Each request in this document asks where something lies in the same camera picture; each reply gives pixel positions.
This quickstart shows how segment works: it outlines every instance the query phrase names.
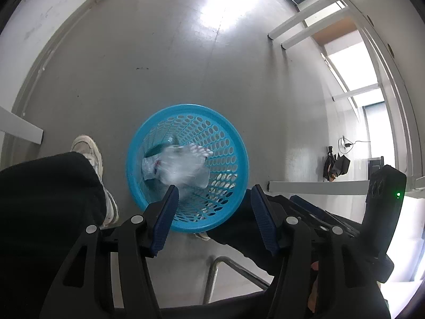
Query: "black device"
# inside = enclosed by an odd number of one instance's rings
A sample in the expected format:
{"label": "black device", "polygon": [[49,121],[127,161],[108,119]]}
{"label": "black device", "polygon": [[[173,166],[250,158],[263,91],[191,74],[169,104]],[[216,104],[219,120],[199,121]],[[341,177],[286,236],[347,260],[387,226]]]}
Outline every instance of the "black device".
{"label": "black device", "polygon": [[[46,296],[41,319],[243,319],[305,317],[312,261],[319,261],[314,317],[389,319],[378,288],[394,268],[386,255],[400,214],[406,176],[384,166],[371,177],[360,226],[304,199],[285,210],[259,185],[251,204],[266,248],[278,258],[279,275],[266,291],[207,305],[159,309],[146,257],[164,246],[179,202],[170,186],[164,198],[120,227],[90,226],[77,240]],[[110,252],[118,252],[124,310],[113,307]]]}

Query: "white metal leg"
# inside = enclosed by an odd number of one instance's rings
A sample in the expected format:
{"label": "white metal leg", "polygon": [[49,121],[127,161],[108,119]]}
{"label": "white metal leg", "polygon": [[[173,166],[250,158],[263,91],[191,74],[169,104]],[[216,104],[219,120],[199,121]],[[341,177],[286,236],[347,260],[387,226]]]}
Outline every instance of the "white metal leg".
{"label": "white metal leg", "polygon": [[343,9],[336,11],[335,13],[332,13],[331,15],[328,15],[322,20],[315,22],[313,25],[310,25],[308,28],[302,30],[301,32],[297,33],[296,35],[292,36],[291,38],[283,42],[282,48],[284,48],[285,50],[288,50],[290,47],[301,42],[303,39],[306,39],[307,37],[314,35],[316,32],[323,30],[325,27],[328,27],[329,25],[332,25],[336,23],[337,21],[341,20],[348,13],[349,13],[349,8],[345,7]]}
{"label": "white metal leg", "polygon": [[41,144],[43,130],[0,107],[0,131]]}
{"label": "white metal leg", "polygon": [[338,1],[338,0],[319,0],[319,1],[315,2],[314,4],[304,8],[303,10],[301,10],[297,14],[295,14],[293,17],[284,21],[282,24],[280,24],[273,31],[271,31],[268,34],[269,38],[276,39],[281,34],[288,31],[291,27],[294,27],[296,24],[301,23],[303,20],[305,20],[309,16],[317,13],[318,11],[324,9],[325,7],[332,5],[336,1]]}
{"label": "white metal leg", "polygon": [[332,99],[334,101],[337,101],[339,99],[345,99],[345,98],[352,97],[352,96],[355,96],[355,95],[360,95],[361,93],[369,92],[369,91],[379,89],[379,88],[380,88],[379,84],[376,83],[376,84],[368,85],[368,86],[365,86],[365,87],[361,87],[360,89],[341,93],[340,95],[332,96]]}
{"label": "white metal leg", "polygon": [[367,194],[368,189],[369,180],[333,182],[269,182],[269,192],[283,192],[294,194],[328,194],[335,196],[355,196]]}

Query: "silver screw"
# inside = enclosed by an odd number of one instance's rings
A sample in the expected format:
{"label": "silver screw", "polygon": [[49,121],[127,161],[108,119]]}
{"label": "silver screw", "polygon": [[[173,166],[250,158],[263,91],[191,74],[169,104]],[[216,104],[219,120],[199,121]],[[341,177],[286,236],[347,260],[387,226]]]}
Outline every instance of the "silver screw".
{"label": "silver screw", "polygon": [[338,227],[337,225],[332,227],[332,231],[334,232],[334,234],[337,235],[341,235],[344,232],[343,229],[341,227]]}
{"label": "silver screw", "polygon": [[86,228],[86,233],[93,234],[96,230],[97,230],[97,227],[94,224],[92,224]]}
{"label": "silver screw", "polygon": [[293,216],[289,216],[289,217],[286,218],[286,222],[288,224],[291,224],[291,225],[296,225],[296,224],[298,224],[298,218],[293,217]]}
{"label": "silver screw", "polygon": [[141,215],[135,215],[135,216],[131,217],[131,223],[139,224],[141,222],[143,222],[143,217]]}

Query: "blue rubber grip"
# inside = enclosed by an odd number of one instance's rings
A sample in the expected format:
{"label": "blue rubber grip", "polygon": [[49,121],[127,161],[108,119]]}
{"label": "blue rubber grip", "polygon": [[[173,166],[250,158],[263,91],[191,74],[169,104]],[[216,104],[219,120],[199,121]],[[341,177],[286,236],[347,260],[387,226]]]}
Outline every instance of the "blue rubber grip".
{"label": "blue rubber grip", "polygon": [[253,187],[251,190],[251,205],[260,229],[261,237],[263,238],[264,246],[271,252],[271,255],[275,256],[280,250],[277,239],[277,228],[256,187]]}
{"label": "blue rubber grip", "polygon": [[168,195],[168,198],[166,198],[164,207],[153,228],[152,244],[150,245],[150,252],[153,255],[157,255],[157,253],[164,248],[165,240],[167,239],[178,204],[179,190],[177,187],[174,187]]}

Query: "crumpled clear plastic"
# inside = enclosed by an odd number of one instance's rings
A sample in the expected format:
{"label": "crumpled clear plastic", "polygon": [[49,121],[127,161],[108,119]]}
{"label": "crumpled clear plastic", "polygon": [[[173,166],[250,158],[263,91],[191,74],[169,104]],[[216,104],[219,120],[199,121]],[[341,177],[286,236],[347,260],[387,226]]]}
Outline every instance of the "crumpled clear plastic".
{"label": "crumpled clear plastic", "polygon": [[160,153],[143,158],[143,178],[177,186],[181,198],[187,187],[203,189],[208,186],[210,169],[205,166],[205,159],[212,154],[209,149],[193,143],[167,146]]}

